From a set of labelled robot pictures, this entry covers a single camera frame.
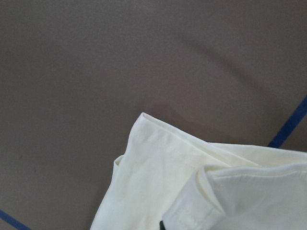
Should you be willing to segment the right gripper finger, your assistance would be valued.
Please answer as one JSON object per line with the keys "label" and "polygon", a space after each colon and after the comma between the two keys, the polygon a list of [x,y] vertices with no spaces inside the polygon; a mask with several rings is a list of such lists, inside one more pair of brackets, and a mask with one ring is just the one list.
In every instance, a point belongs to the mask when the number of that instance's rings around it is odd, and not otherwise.
{"label": "right gripper finger", "polygon": [[159,227],[160,227],[160,230],[165,230],[163,221],[160,221]]}

